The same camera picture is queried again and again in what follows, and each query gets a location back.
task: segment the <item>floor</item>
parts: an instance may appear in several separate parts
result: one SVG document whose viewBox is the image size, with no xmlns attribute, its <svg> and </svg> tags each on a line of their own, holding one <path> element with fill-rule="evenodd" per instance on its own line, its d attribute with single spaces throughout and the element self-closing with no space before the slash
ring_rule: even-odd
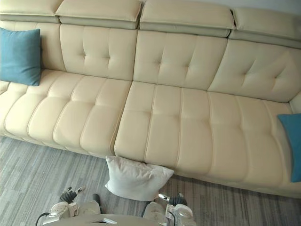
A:
<svg viewBox="0 0 301 226">
<path fill-rule="evenodd" d="M 111 194 L 104 187 L 108 180 L 104 159 L 0 137 L 0 225 L 33 226 L 65 188 L 82 185 L 87 188 L 76 198 L 79 204 L 98 193 L 104 213 L 140 216 L 146 203 Z M 161 191 L 182 192 L 198 226 L 301 226 L 300 199 L 179 176 Z"/>
</svg>

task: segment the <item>teal pillow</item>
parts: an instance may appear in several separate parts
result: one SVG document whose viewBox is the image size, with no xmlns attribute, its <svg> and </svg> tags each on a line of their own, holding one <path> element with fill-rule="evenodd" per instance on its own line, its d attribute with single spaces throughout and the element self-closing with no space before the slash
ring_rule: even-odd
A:
<svg viewBox="0 0 301 226">
<path fill-rule="evenodd" d="M 280 114 L 278 118 L 285 128 L 293 151 L 293 172 L 291 181 L 301 181 L 301 114 Z"/>
<path fill-rule="evenodd" d="M 40 30 L 0 28 L 0 80 L 38 86 L 40 74 Z"/>
</svg>

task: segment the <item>headrest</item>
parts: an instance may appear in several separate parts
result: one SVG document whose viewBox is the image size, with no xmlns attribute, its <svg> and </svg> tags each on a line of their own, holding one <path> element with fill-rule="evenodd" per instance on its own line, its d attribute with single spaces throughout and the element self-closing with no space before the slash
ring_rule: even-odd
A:
<svg viewBox="0 0 301 226">
<path fill-rule="evenodd" d="M 148 0 L 140 19 L 141 30 L 227 37 L 234 29 L 228 7 L 183 0 Z"/>
<path fill-rule="evenodd" d="M 59 23 L 55 12 L 63 0 L 0 0 L 0 20 Z"/>
<path fill-rule="evenodd" d="M 136 29 L 139 0 L 64 0 L 55 13 L 63 24 Z"/>
<path fill-rule="evenodd" d="M 257 8 L 235 8 L 229 38 L 301 48 L 301 16 Z"/>
</svg>

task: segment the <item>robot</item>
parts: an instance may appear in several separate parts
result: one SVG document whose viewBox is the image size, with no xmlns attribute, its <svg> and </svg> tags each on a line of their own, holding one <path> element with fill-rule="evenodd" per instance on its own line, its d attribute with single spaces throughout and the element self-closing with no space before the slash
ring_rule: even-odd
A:
<svg viewBox="0 0 301 226">
<path fill-rule="evenodd" d="M 117 224 L 120 226 L 196 226 L 192 210 L 187 206 L 184 196 L 179 193 L 176 197 L 159 194 L 159 198 L 168 202 L 166 210 L 156 203 L 150 202 L 143 213 L 143 217 L 128 215 L 102 214 L 99 195 L 93 194 L 93 200 L 79 206 L 74 199 L 85 190 L 82 186 L 72 191 L 65 189 L 60 197 L 62 202 L 55 204 L 46 216 L 44 226 L 93 226 L 95 223 Z"/>
</svg>

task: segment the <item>leather sofa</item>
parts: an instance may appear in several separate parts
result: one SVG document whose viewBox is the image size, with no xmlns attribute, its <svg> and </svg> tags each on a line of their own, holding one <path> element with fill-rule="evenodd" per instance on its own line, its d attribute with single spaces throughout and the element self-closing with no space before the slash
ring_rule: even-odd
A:
<svg viewBox="0 0 301 226">
<path fill-rule="evenodd" d="M 43 70 L 37 87 L 0 81 L 0 136 L 301 198 L 277 118 L 301 113 L 298 17 L 178 0 L 141 8 L 1 0 L 0 27 L 40 28 Z"/>
</svg>

